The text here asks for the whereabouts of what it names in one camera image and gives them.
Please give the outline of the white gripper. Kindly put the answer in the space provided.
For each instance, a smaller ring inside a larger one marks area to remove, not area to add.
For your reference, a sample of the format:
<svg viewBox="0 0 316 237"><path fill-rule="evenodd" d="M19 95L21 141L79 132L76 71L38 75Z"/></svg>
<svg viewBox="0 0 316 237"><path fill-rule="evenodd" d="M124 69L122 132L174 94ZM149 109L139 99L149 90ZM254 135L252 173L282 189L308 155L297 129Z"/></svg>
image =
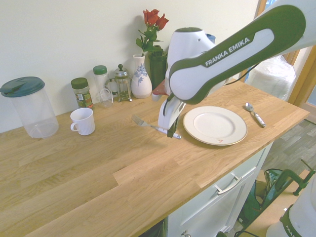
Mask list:
<svg viewBox="0 0 316 237"><path fill-rule="evenodd" d="M185 106L186 103L179 100L174 95L168 96L161 105L158 117L158 126L163 129L168 129L167 137L180 138L180 135L176 133L176 129L178 117Z"/></svg>

